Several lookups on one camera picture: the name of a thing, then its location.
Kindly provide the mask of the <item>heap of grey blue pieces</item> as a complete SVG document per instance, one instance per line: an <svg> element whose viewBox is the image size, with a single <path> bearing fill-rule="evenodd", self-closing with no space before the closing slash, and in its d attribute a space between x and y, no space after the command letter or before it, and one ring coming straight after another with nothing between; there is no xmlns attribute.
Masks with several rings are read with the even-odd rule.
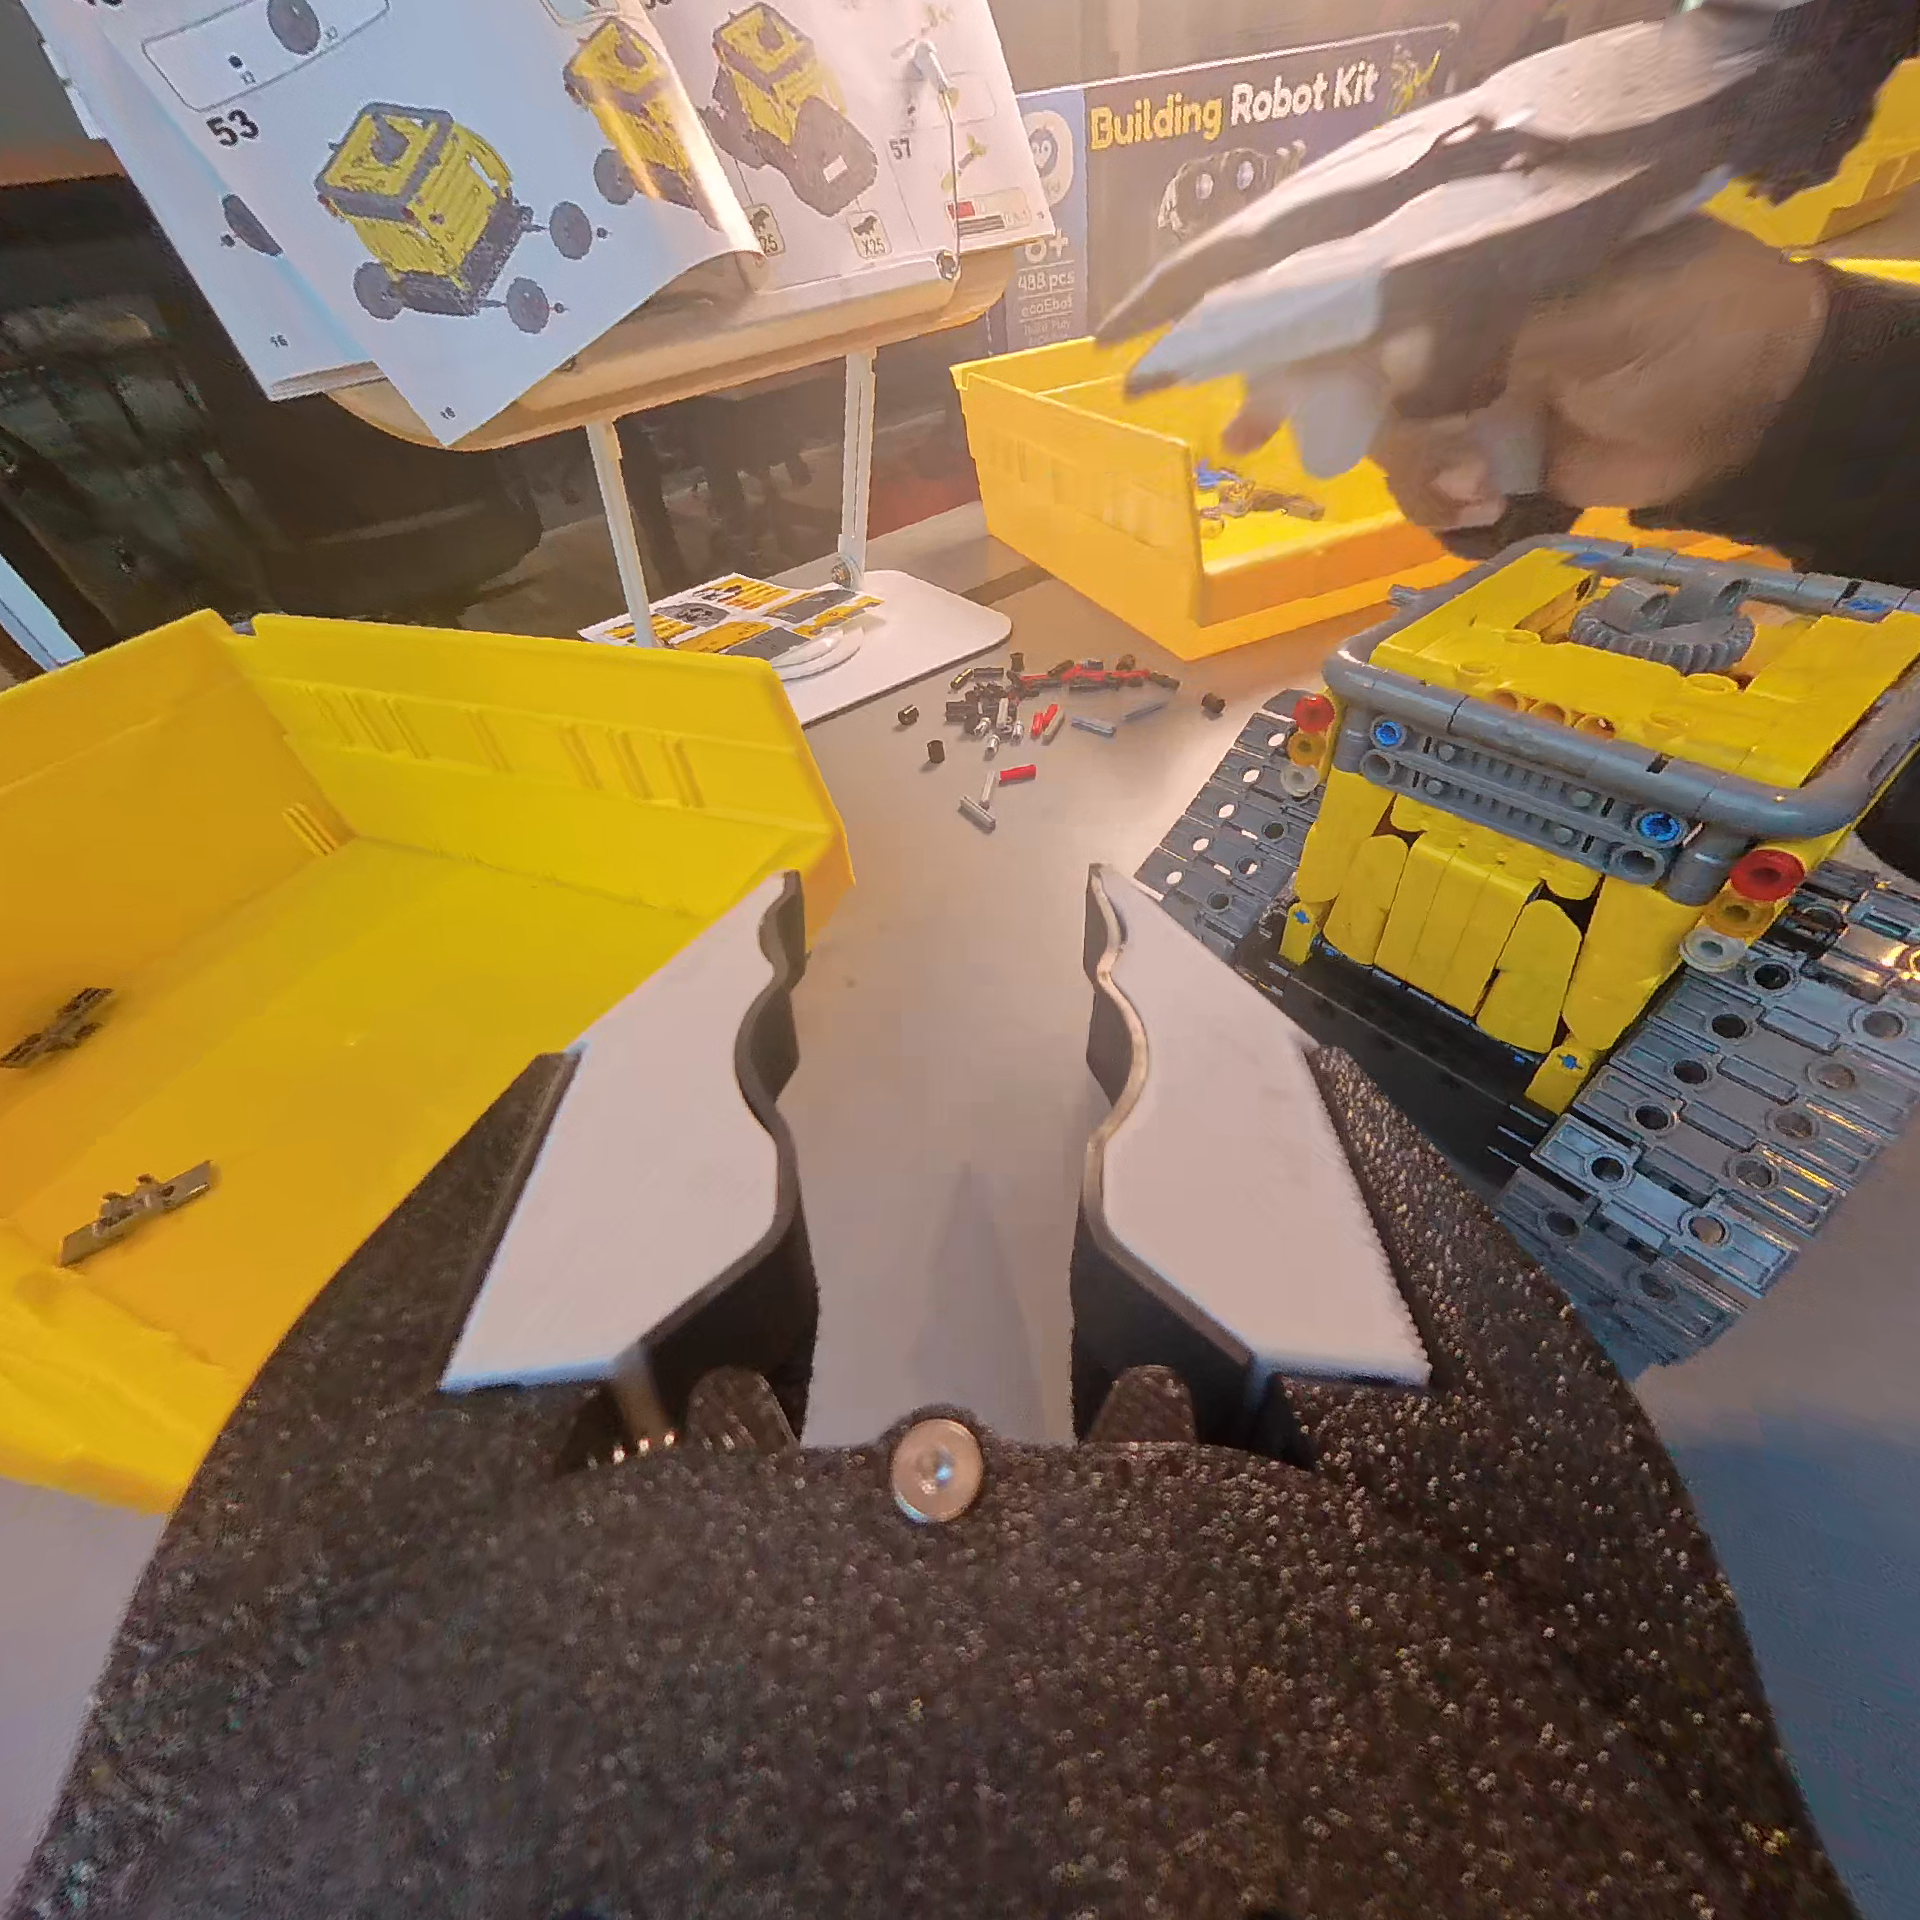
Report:
<svg viewBox="0 0 1920 1920"><path fill-rule="evenodd" d="M1257 514L1281 514L1316 524L1329 514L1323 500L1283 486L1267 484L1237 468L1199 462L1193 468L1196 514L1205 538L1217 534L1227 522Z"/></svg>

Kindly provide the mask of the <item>yellow building-block toy vehicle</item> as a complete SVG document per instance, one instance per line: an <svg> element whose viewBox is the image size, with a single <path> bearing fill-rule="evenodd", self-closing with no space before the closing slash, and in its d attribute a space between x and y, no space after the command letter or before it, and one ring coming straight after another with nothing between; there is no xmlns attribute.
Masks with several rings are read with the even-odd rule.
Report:
<svg viewBox="0 0 1920 1920"><path fill-rule="evenodd" d="M1915 757L1915 593L1545 534L1347 641L1281 956L1427 996L1564 1114Z"/></svg>

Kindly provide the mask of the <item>blue toy kit box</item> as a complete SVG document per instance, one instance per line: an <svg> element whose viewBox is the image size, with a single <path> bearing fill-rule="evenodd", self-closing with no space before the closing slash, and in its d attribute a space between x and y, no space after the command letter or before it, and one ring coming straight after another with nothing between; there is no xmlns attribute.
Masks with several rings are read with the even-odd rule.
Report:
<svg viewBox="0 0 1920 1920"><path fill-rule="evenodd" d="M1023 245L989 350L1091 335L1164 258L1454 86L1449 19L1020 91L1053 236Z"/></svg>

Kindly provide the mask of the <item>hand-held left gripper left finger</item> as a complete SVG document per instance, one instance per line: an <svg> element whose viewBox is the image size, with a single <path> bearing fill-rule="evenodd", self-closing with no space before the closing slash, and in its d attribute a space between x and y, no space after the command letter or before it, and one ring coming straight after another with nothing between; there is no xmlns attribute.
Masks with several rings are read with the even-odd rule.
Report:
<svg viewBox="0 0 1920 1920"><path fill-rule="evenodd" d="M779 1095L805 967L779 874L541 1055L442 1394L588 1388L625 1455L797 1444L818 1281Z"/></svg>

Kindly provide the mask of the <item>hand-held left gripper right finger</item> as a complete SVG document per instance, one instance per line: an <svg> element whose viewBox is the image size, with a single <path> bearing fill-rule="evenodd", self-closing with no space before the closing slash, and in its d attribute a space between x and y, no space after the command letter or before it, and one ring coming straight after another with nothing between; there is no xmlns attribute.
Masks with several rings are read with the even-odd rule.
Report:
<svg viewBox="0 0 1920 1920"><path fill-rule="evenodd" d="M1070 1259L1075 1435L1141 1370L1227 1450L1301 1450L1310 1385L1428 1394L1316 1045L1116 866L1089 866L1083 971L1107 1111Z"/></svg>

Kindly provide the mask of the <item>person's right hand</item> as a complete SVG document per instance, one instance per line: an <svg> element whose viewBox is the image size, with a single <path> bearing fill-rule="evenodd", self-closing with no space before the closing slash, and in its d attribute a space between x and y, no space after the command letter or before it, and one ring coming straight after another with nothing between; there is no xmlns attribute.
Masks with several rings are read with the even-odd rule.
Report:
<svg viewBox="0 0 1920 1920"><path fill-rule="evenodd" d="M1501 319L1405 326L1364 348L1247 379L1235 452L1301 421L1332 378L1375 405L1364 458L1409 522L1490 531L1523 497L1585 513L1650 509L1735 474L1811 373L1834 277L1716 221L1622 251L1573 292Z"/></svg>

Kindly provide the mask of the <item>yellow plastic storage bin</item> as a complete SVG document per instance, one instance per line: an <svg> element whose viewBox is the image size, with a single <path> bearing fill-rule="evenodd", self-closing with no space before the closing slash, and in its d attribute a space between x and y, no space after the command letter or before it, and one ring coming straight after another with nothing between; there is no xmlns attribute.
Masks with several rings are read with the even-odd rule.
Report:
<svg viewBox="0 0 1920 1920"><path fill-rule="evenodd" d="M1242 385L1130 397L1138 348L1091 341L1006 353L951 373L994 540L1182 660L1367 612L1470 564L1403 519L1372 465L1306 468L1289 427L1226 444ZM1329 514L1235 519L1212 538L1193 468L1237 468L1314 497Z"/></svg>
<svg viewBox="0 0 1920 1920"><path fill-rule="evenodd" d="M201 611L3 701L3 1467L172 1511L287 1329L513 1079L847 838L766 662ZM213 1194L87 1259L138 1174Z"/></svg>
<svg viewBox="0 0 1920 1920"><path fill-rule="evenodd" d="M1826 182L1766 201L1747 182L1726 186L1707 213L1783 251L1805 254L1886 220L1918 181L1918 60L1878 90L1866 132Z"/></svg>

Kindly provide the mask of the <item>instruction booklet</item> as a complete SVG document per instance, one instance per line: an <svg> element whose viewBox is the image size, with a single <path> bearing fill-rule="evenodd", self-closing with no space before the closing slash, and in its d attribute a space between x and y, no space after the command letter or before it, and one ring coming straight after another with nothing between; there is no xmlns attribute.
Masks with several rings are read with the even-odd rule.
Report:
<svg viewBox="0 0 1920 1920"><path fill-rule="evenodd" d="M28 5L267 396L427 444L644 307L1051 236L989 5Z"/></svg>

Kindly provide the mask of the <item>wooden board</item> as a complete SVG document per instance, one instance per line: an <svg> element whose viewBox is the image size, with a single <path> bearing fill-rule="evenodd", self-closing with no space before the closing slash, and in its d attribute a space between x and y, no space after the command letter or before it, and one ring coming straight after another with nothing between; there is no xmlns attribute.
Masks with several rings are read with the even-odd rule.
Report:
<svg viewBox="0 0 1920 1920"><path fill-rule="evenodd" d="M910 258L897 270L762 289L737 303L644 307L445 447L513 447L964 326L1004 294L1020 251L1021 242L966 251L954 274Z"/></svg>

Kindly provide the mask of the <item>grey desk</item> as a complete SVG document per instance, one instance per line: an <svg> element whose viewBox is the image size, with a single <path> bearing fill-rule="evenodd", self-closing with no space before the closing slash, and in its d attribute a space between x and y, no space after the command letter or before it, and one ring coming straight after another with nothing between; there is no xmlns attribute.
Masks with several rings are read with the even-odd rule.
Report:
<svg viewBox="0 0 1920 1920"><path fill-rule="evenodd" d="M900 1518L910 1401L1062 1419L1082 853L858 779L801 985L807 1437L561 1471L442 1397L519 1089L295 1321L145 1572L13 1915L1857 1915L1629 1388L1329 1062L1436 1390L1306 1465L1021 1447Z"/></svg>

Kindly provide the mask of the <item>small grey track link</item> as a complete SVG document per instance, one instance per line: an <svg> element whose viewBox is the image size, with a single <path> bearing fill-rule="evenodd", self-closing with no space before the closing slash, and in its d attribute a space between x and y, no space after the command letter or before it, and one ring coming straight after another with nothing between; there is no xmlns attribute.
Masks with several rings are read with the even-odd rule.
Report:
<svg viewBox="0 0 1920 1920"><path fill-rule="evenodd" d="M62 1239L60 1267L79 1267L153 1220L189 1206L213 1194L218 1179L220 1170L213 1162L193 1165L167 1182L147 1172L138 1174L131 1191L106 1194L97 1215Z"/></svg>
<svg viewBox="0 0 1920 1920"><path fill-rule="evenodd" d="M107 1019L115 989L84 988L3 1051L5 1071L26 1071L91 1041Z"/></svg>

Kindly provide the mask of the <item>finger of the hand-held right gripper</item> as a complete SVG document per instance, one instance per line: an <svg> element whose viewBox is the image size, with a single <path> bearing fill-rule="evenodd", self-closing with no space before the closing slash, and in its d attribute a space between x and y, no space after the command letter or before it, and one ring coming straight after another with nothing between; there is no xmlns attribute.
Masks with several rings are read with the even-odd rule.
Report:
<svg viewBox="0 0 1920 1920"><path fill-rule="evenodd" d="M1119 303L1148 338L1130 397L1237 379L1246 391L1355 356L1389 397L1494 397L1503 387L1503 226L1369 225L1310 247L1219 226Z"/></svg>
<svg viewBox="0 0 1920 1920"><path fill-rule="evenodd" d="M1403 117L1303 166L1161 261L1099 322L1122 345L1191 314L1221 286L1359 233L1423 191L1498 170L1521 143L1508 117Z"/></svg>

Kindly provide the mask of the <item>yellow black sticker sheet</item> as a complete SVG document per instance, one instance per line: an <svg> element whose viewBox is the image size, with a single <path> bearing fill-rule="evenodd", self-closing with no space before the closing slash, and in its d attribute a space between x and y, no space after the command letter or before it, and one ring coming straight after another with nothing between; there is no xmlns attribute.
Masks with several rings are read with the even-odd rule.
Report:
<svg viewBox="0 0 1920 1920"><path fill-rule="evenodd" d="M878 607L871 593L783 588L733 571L653 601L652 636L670 652L774 660Z"/></svg>

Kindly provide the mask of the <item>pile of small building pieces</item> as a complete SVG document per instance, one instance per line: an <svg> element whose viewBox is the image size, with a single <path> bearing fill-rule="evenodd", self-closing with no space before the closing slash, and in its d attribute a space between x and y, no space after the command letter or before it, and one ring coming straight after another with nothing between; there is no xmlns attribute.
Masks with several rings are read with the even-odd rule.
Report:
<svg viewBox="0 0 1920 1920"><path fill-rule="evenodd" d="M1145 649L966 662L894 715L874 818L894 838L1141 831L1237 719L1226 690Z"/></svg>

